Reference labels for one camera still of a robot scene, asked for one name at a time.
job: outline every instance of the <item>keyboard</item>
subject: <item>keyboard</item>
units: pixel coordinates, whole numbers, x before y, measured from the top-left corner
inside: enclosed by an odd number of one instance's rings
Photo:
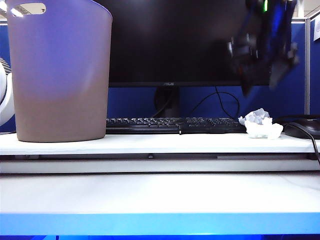
[[[231,118],[108,118],[105,132],[106,134],[227,134],[245,133],[246,127]]]

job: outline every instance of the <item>black monitor screen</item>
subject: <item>black monitor screen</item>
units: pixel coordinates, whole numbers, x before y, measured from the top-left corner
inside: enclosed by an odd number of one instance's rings
[[[96,2],[113,16],[111,87],[240,85],[225,56],[248,15],[245,0]],[[260,21],[252,15],[245,32],[257,35]]]

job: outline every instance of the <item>gray trash can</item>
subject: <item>gray trash can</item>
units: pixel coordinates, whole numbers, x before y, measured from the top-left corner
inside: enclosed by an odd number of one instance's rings
[[[17,137],[74,142],[106,132],[112,16],[92,0],[7,0]],[[44,14],[13,16],[19,4]]]

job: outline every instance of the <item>computer mouse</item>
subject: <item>computer mouse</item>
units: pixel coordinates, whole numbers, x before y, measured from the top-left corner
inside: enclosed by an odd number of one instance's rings
[[[320,139],[320,120],[300,118],[296,121],[290,122],[289,124],[285,125],[284,133],[286,135],[300,139],[310,139],[308,135],[303,133],[303,131],[295,128],[294,126],[305,130],[306,132],[311,134],[314,137],[314,139]]]

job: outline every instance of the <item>crumpled tissue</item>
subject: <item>crumpled tissue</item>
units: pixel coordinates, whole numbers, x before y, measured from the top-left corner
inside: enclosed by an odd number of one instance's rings
[[[272,124],[272,120],[269,113],[263,108],[252,111],[245,117],[239,117],[239,123],[246,127],[246,132],[253,139],[279,138],[284,127],[278,123]]]

